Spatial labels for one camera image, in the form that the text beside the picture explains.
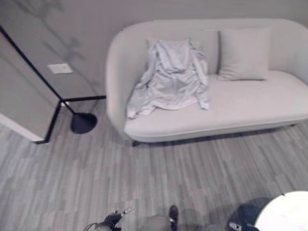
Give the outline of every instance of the white round table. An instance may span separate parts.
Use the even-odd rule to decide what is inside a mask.
[[[255,227],[261,231],[308,231],[308,192],[273,199],[261,211]]]

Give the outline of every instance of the sofa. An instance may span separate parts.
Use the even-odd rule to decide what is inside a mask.
[[[266,81],[218,81],[224,29],[270,27]],[[210,110],[197,104],[155,109],[128,119],[126,106],[147,67],[148,38],[201,43],[208,62]],[[308,118],[308,30],[283,19],[158,20],[125,28],[113,39],[106,64],[107,115],[124,139],[175,141],[288,126]]]

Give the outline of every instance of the shoe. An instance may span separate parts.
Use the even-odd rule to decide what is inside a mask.
[[[170,226],[172,231],[177,231],[178,227],[178,218],[179,218],[179,210],[175,205],[171,206],[169,209],[169,217],[172,219]]]

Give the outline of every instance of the light switch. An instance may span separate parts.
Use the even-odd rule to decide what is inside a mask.
[[[51,64],[51,65],[47,65],[47,67],[54,74],[73,73],[73,70],[71,69],[71,67],[68,64]]]

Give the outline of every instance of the wall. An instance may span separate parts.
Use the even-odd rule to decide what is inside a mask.
[[[0,22],[65,98],[102,95],[114,35],[154,19],[269,17],[308,26],[306,0],[1,0]],[[73,74],[47,64],[68,62]]]
[[[44,140],[57,103],[0,34],[0,123],[32,141]]]

